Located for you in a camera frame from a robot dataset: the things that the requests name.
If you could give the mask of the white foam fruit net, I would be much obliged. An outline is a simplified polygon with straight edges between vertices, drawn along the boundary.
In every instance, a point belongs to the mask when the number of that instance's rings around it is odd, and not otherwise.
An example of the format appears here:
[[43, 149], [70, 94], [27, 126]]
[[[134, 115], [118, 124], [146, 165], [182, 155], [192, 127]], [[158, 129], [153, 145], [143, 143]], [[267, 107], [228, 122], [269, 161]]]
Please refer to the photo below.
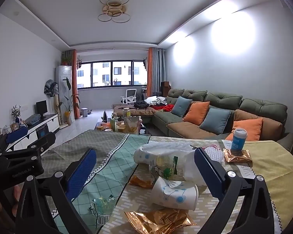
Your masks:
[[219, 148], [219, 146], [212, 144], [203, 147], [205, 153], [210, 157], [212, 161], [217, 161], [221, 163], [224, 160], [223, 150]]

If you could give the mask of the gold foil wrapper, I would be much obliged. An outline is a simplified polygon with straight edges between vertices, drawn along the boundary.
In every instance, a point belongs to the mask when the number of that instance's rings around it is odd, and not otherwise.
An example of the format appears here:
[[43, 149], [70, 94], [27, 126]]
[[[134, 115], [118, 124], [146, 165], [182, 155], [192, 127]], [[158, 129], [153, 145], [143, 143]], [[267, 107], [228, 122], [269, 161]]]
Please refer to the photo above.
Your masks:
[[187, 210], [165, 208], [152, 212], [124, 212], [138, 233], [173, 233], [178, 228], [195, 226]]
[[252, 158], [249, 150], [241, 150], [238, 152], [232, 152], [229, 149], [224, 148], [224, 159], [227, 163], [251, 163]]

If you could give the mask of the orange peel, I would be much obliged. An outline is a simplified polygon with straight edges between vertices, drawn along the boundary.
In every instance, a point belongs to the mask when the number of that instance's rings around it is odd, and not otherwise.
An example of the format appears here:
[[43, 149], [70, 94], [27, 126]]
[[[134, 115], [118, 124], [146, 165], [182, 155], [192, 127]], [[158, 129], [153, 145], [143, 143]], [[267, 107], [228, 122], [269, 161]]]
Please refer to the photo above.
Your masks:
[[142, 180], [136, 175], [133, 175], [130, 179], [130, 184], [133, 186], [138, 186], [140, 188], [145, 188], [145, 189], [152, 189], [154, 184], [151, 180]]

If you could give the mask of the small white trash can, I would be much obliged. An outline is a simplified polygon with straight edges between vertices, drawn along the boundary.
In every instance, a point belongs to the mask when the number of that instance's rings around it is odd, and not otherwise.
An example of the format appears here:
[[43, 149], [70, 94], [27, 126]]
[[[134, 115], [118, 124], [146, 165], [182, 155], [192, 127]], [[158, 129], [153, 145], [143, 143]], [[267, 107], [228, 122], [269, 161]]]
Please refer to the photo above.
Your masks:
[[82, 117], [88, 116], [88, 108], [81, 108], [81, 115]]

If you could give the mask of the white ceramic jar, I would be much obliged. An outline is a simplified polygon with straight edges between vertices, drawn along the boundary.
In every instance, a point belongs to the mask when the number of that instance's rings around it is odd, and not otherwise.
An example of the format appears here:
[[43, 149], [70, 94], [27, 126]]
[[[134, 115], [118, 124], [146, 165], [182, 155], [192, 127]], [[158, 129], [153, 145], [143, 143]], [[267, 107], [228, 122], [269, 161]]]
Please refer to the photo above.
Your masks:
[[11, 133], [12, 132], [12, 129], [11, 129], [11, 127], [10, 126], [4, 126], [4, 128], [2, 129], [2, 133], [3, 134], [9, 134], [9, 133]]

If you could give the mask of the white black TV cabinet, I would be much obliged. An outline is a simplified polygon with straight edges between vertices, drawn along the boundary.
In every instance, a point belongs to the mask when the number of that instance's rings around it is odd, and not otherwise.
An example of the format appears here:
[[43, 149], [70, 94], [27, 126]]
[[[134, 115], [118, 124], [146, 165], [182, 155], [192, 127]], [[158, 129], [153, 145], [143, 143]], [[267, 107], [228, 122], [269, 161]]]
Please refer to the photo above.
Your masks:
[[58, 114], [46, 115], [43, 119], [38, 121], [32, 126], [28, 127], [27, 134], [15, 142], [7, 146], [6, 151], [18, 151], [26, 149], [29, 144], [32, 144], [38, 140], [41, 136], [41, 133], [47, 134], [48, 132], [57, 133], [60, 129]]

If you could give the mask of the flower vase on cabinet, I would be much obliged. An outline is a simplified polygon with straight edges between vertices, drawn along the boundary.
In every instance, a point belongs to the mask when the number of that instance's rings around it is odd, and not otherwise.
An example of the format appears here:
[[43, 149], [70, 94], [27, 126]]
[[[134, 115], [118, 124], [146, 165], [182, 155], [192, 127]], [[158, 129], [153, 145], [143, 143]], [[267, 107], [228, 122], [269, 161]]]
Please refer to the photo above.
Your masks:
[[21, 106], [13, 106], [13, 108], [11, 109], [11, 116], [14, 118], [16, 123], [19, 123], [19, 117], [21, 116]]

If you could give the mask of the patterned tablecloth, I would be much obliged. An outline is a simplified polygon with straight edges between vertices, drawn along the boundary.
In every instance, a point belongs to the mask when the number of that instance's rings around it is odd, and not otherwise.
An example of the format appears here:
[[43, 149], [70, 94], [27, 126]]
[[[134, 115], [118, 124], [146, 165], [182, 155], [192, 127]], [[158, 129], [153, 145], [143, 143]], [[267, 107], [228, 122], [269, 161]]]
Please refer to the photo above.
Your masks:
[[[65, 170], [84, 152], [93, 148], [97, 162], [89, 180], [73, 205], [92, 233], [133, 233], [134, 229], [124, 212], [149, 212], [159, 209], [151, 203], [151, 190], [133, 186], [130, 179], [136, 175], [142, 180], [153, 180], [147, 164], [134, 162], [134, 152], [149, 142], [181, 142], [190, 146], [205, 147], [215, 144], [220, 149], [229, 148], [227, 140], [180, 139], [151, 137], [146, 135], [123, 135], [88, 130], [74, 139], [48, 150], [42, 157], [44, 176]], [[262, 175], [266, 181], [275, 219], [275, 232], [281, 233], [293, 218], [293, 155], [273, 141], [245, 143], [252, 158], [251, 163], [229, 164], [221, 162], [227, 171], [235, 171], [243, 177]], [[89, 207], [94, 198], [116, 198], [116, 205], [104, 225], [96, 224]]]

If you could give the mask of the clear green plastic wrapper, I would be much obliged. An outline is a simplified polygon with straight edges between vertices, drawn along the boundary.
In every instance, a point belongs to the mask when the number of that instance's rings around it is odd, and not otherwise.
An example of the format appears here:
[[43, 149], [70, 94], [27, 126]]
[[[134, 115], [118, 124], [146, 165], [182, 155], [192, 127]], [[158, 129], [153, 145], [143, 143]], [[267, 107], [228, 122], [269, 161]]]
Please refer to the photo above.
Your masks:
[[110, 196], [94, 198], [90, 203], [90, 211], [96, 219], [96, 224], [104, 225], [110, 218], [116, 205], [116, 198]]

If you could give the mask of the small black monitor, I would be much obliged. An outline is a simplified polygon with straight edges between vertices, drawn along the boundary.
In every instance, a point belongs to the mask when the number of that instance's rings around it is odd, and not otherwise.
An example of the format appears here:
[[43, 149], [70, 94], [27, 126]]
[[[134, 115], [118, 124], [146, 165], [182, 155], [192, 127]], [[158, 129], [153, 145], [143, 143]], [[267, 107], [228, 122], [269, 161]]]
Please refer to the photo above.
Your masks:
[[36, 103], [36, 110], [37, 110], [37, 114], [39, 114], [41, 116], [41, 119], [44, 119], [46, 117], [45, 114], [48, 112], [47, 101], [43, 100], [43, 101], [37, 102]]

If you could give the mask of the blue white paper cup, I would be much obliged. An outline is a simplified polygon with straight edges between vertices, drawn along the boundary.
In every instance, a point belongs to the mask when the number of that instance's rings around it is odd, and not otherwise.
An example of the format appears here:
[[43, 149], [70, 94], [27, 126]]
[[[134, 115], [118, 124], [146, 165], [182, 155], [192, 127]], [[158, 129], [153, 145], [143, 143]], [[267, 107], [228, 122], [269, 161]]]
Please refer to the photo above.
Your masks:
[[231, 144], [231, 153], [234, 156], [242, 155], [242, 149], [247, 139], [247, 131], [243, 128], [236, 128], [233, 132], [233, 139]]

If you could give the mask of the blue cushion near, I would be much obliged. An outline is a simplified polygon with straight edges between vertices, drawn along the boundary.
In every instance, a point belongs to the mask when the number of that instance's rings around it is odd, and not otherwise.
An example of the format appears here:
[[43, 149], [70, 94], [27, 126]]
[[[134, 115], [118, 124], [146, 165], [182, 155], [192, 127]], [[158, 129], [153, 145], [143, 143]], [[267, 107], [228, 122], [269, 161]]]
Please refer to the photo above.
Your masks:
[[199, 128], [216, 135], [222, 134], [230, 115], [230, 110], [210, 107]]

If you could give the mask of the blue cushion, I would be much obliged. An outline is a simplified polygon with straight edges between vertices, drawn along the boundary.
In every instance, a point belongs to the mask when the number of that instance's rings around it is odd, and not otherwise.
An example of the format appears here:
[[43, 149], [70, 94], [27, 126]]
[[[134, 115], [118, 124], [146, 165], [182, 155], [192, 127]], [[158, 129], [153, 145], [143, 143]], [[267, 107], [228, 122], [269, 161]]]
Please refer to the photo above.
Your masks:
[[222, 134], [230, 115], [230, 110], [210, 107], [199, 128], [216, 135]]
[[184, 117], [186, 111], [188, 110], [192, 100], [179, 96], [171, 113], [178, 116]]

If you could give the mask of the orange cushion far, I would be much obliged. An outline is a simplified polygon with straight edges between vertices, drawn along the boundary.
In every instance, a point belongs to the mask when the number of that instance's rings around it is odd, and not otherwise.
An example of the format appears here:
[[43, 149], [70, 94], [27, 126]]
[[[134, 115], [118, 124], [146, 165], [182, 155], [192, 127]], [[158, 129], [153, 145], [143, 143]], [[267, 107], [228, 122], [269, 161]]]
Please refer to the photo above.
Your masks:
[[210, 102], [193, 102], [189, 108], [188, 113], [186, 113], [185, 117], [182, 119], [185, 122], [190, 122], [196, 125], [200, 125], [208, 112], [210, 106]]

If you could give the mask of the orange cushion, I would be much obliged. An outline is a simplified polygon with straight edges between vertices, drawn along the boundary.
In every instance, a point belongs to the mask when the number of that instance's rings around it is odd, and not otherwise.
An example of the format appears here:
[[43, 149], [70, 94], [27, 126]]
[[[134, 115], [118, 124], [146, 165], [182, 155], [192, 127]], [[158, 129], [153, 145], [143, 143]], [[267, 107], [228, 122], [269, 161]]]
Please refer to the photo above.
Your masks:
[[196, 125], [200, 125], [208, 112], [210, 106], [210, 102], [193, 102], [189, 108], [188, 113], [186, 113], [185, 117], [182, 119], [185, 122], [190, 122]]
[[230, 133], [225, 140], [232, 141], [233, 140], [233, 132], [236, 128], [243, 128], [247, 131], [246, 141], [254, 142], [259, 141], [261, 129], [263, 125], [263, 119], [246, 119], [243, 121], [234, 121], [232, 133]]

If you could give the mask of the orange cushion near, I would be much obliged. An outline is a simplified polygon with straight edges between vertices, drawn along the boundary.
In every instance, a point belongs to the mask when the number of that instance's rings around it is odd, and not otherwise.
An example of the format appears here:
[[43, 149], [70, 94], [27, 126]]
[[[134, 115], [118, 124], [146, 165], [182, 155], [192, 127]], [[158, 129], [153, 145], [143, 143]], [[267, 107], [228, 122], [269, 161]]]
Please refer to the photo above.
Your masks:
[[243, 128], [247, 131], [246, 141], [254, 142], [259, 141], [261, 129], [263, 125], [263, 119], [246, 119], [243, 121], [234, 121], [232, 133], [230, 133], [225, 140], [232, 141], [233, 140], [233, 132], [236, 128]]

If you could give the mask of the green brown sectional sofa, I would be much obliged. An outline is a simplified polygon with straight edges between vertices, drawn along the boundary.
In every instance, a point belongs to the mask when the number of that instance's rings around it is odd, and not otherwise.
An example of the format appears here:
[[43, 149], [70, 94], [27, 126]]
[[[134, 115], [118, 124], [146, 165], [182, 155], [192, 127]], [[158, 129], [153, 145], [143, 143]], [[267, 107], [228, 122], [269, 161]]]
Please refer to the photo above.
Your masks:
[[275, 141], [293, 151], [293, 133], [285, 131], [287, 106], [241, 95], [171, 89], [168, 110], [151, 119], [160, 134], [189, 139], [230, 139], [236, 127], [254, 126], [254, 141]]

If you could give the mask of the tall green potted plant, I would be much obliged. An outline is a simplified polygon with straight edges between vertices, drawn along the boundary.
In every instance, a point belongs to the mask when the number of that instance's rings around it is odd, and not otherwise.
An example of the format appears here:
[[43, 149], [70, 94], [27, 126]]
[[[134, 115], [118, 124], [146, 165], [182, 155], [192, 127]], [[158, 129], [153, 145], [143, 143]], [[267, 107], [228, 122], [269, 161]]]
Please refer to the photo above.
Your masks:
[[66, 102], [64, 103], [63, 101], [60, 101], [59, 107], [61, 106], [65, 107], [64, 116], [65, 116], [67, 124], [70, 126], [73, 123], [72, 115], [74, 115], [74, 109], [77, 108], [78, 111], [80, 109], [80, 106], [79, 106], [80, 99], [79, 99], [79, 94], [70, 93], [70, 91], [72, 90], [72, 85], [69, 79], [65, 78], [64, 81], [68, 88], [68, 93], [67, 95], [64, 95]]

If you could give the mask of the orange curtain left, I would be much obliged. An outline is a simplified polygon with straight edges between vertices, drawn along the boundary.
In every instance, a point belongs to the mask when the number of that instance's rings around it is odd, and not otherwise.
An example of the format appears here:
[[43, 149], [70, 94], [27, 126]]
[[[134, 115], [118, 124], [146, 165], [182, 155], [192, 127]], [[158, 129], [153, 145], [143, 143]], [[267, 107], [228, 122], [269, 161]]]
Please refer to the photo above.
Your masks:
[[72, 50], [72, 94], [73, 94], [73, 112], [74, 118], [80, 118], [80, 110], [79, 110], [79, 95], [77, 90], [77, 51], [75, 49]]

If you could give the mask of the blue cushion far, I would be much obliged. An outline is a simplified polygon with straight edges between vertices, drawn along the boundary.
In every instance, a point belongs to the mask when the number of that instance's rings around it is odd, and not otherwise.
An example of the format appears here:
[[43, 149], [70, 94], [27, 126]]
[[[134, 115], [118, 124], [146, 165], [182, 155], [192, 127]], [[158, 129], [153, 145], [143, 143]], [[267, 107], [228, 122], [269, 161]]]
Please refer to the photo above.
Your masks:
[[171, 113], [178, 116], [184, 117], [186, 111], [188, 110], [192, 100], [179, 96]]

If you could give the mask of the red cloth on sofa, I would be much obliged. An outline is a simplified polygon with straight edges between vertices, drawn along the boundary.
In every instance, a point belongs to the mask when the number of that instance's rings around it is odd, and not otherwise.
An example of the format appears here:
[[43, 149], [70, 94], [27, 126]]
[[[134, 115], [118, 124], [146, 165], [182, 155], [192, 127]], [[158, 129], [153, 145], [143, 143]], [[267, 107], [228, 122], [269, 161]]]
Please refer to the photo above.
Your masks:
[[167, 104], [167, 105], [151, 105], [151, 108], [162, 111], [162, 112], [171, 112], [174, 105], [173, 104]]

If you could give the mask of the black glass coffee table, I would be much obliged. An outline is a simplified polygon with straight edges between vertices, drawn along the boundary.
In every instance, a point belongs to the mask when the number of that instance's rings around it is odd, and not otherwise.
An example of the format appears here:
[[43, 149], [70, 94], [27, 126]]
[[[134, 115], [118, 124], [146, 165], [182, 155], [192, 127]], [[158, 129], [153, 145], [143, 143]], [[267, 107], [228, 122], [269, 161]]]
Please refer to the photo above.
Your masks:
[[136, 128], [129, 128], [123, 121], [107, 118], [107, 122], [103, 122], [103, 120], [100, 118], [95, 125], [95, 130], [137, 135], [151, 135], [151, 132], [142, 124], [142, 119], [140, 119]]

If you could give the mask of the white floor air conditioner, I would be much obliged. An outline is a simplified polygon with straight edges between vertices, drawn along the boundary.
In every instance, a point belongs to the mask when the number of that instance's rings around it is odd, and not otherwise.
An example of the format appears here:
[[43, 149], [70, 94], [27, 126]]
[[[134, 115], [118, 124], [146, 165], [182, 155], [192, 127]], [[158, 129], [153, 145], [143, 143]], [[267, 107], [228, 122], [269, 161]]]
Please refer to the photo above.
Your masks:
[[71, 66], [57, 66], [55, 68], [55, 81], [59, 87], [59, 102], [62, 102], [60, 107], [61, 112], [61, 121], [62, 123], [67, 122], [67, 118], [65, 116], [65, 112], [68, 110], [69, 102], [67, 99], [70, 99], [72, 95], [72, 90], [68, 88], [67, 79], [69, 83], [71, 83], [72, 78], [72, 67]]

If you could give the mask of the white office chair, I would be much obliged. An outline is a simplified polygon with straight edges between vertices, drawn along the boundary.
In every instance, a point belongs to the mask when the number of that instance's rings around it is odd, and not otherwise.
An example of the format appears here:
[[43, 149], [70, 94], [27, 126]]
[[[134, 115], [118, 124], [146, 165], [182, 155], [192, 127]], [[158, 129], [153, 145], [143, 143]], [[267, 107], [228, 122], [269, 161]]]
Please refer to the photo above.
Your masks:
[[136, 102], [136, 89], [127, 89], [125, 96], [121, 97], [121, 103], [130, 105]]

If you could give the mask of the large window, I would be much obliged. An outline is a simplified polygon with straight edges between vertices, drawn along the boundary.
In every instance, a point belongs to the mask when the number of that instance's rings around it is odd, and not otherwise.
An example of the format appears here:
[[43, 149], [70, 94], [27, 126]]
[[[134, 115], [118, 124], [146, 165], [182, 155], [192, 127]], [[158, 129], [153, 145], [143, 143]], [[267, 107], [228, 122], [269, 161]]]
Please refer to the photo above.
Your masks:
[[146, 66], [142, 60], [96, 61], [77, 69], [77, 88], [145, 86]]

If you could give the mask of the orange grey curtain right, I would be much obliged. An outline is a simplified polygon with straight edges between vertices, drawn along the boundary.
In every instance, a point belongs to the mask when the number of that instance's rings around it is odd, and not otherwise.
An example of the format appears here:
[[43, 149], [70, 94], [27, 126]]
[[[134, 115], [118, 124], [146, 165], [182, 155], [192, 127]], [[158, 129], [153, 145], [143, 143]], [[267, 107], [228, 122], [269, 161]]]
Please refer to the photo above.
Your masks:
[[147, 53], [147, 97], [160, 92], [161, 83], [166, 81], [165, 51], [159, 48], [149, 48]]

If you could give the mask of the wooden picture frame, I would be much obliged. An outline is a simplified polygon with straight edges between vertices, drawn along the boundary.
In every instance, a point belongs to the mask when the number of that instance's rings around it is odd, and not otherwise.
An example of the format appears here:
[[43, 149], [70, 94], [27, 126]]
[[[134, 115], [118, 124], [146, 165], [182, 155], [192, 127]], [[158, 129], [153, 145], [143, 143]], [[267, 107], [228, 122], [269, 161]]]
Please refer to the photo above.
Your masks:
[[11, 130], [14, 132], [14, 131], [19, 129], [19, 124], [18, 123], [12, 123], [10, 125], [10, 127], [11, 127]]

